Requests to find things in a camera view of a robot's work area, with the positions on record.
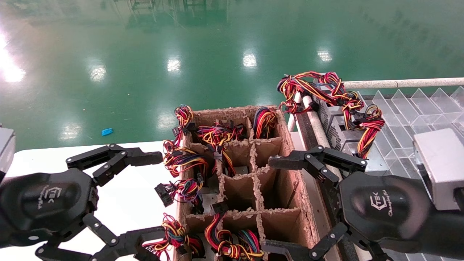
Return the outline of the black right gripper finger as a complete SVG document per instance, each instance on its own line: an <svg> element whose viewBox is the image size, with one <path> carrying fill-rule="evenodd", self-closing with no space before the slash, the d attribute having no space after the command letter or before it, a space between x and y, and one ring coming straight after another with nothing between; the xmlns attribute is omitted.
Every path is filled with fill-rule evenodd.
<svg viewBox="0 0 464 261"><path fill-rule="evenodd" d="M367 160L331 148L316 146L307 151L293 150L287 156L271 156L268 165L280 170L306 170L326 187L338 187L341 179L327 166L348 173L364 172Z"/></svg>
<svg viewBox="0 0 464 261"><path fill-rule="evenodd" d="M296 243L264 240L263 251L283 254L289 261L323 261L343 237L370 252L373 261L392 261L382 248L393 250L393 222L339 222L313 248Z"/></svg>

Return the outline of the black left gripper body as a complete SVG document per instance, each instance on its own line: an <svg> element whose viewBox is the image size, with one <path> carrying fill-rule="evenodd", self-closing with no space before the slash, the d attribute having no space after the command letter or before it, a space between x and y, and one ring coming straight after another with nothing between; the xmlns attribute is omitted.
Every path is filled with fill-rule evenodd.
<svg viewBox="0 0 464 261"><path fill-rule="evenodd" d="M25 247L57 237L73 239L97 210L93 179L78 169L6 177L1 182L2 248Z"/></svg>

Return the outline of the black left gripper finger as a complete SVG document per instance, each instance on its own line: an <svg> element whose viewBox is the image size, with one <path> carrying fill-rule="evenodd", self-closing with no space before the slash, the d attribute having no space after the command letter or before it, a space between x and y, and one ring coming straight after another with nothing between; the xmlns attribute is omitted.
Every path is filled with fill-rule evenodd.
<svg viewBox="0 0 464 261"><path fill-rule="evenodd" d="M162 239L165 230L162 226L131 230L116 236L93 214L87 214L81 221L105 245L93 255L58 248L63 238L53 236L51 240L36 250L42 261L116 261L118 258L133 255L138 261L158 261L159 258L143 247L146 241Z"/></svg>
<svg viewBox="0 0 464 261"><path fill-rule="evenodd" d="M104 186L128 166L158 165L163 162L162 152L143 152L140 148L123 148L118 144L72 156L66 160L68 169L86 170L103 164L93 172L93 187Z"/></svg>

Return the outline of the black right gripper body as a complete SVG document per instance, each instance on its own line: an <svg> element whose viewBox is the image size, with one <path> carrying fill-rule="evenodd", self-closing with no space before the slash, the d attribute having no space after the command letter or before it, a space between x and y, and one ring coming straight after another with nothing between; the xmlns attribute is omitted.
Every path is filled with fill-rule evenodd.
<svg viewBox="0 0 464 261"><path fill-rule="evenodd" d="M339 184L344 221L362 241L391 250L420 250L432 202L422 182L356 172Z"/></svg>

